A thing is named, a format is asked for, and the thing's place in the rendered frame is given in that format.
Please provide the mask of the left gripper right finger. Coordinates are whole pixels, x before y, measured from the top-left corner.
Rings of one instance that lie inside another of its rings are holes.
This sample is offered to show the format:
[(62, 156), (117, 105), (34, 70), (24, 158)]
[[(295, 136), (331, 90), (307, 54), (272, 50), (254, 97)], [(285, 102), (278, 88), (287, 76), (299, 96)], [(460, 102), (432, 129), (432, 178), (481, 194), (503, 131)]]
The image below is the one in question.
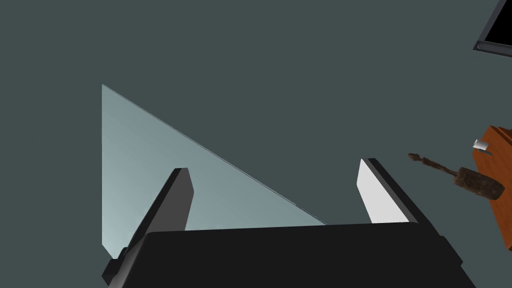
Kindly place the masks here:
[(410, 199), (377, 159), (360, 160), (356, 186), (372, 224), (418, 223)]

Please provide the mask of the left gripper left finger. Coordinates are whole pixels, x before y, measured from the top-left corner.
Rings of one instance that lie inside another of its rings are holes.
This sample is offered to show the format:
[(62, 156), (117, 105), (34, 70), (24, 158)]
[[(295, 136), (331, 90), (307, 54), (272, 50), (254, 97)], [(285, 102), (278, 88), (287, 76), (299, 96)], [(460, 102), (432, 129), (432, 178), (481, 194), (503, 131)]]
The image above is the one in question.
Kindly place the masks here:
[(189, 169), (174, 169), (135, 230), (127, 251), (148, 233), (185, 230), (194, 193)]

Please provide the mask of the dark brown bottle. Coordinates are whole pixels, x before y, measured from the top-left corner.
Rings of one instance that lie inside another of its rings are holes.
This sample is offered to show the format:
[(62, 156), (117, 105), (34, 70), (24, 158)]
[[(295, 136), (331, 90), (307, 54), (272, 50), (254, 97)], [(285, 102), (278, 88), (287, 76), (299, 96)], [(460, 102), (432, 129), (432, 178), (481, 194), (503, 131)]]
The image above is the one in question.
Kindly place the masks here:
[(457, 171), (454, 171), (426, 157), (421, 157), (417, 153), (408, 153), (407, 156), (412, 161), (421, 162), (428, 167), (453, 176), (453, 183), (456, 186), (488, 200), (499, 199), (505, 191), (505, 187), (497, 180), (474, 170), (460, 167)]

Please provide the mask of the brown wooden table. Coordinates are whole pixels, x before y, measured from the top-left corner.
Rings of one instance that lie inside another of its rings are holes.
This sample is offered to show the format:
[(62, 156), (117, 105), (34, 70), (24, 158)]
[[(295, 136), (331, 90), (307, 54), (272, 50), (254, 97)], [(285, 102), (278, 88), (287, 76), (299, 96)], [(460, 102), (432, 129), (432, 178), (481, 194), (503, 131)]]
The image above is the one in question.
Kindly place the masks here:
[(512, 130), (489, 126), (482, 142), (488, 146), (484, 151), (475, 148), (472, 152), (477, 171), (505, 187), (501, 197), (489, 204), (499, 227), (505, 247), (512, 252)]

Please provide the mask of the black screen with grey frame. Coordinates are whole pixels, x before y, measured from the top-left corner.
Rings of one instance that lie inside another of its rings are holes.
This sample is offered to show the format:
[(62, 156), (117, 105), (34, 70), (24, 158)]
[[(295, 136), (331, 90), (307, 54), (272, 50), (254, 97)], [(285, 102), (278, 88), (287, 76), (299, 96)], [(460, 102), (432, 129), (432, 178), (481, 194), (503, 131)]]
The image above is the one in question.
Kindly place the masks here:
[(473, 50), (512, 59), (512, 0), (498, 0)]

